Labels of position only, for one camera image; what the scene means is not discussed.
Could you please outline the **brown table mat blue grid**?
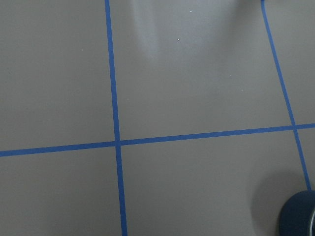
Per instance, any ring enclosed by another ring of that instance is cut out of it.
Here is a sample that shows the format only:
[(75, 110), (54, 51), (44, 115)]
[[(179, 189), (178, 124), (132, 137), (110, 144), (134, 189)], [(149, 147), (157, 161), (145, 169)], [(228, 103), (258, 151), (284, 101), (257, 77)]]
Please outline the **brown table mat blue grid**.
[(1, 1), (1, 235), (277, 236), (314, 188), (314, 1)]

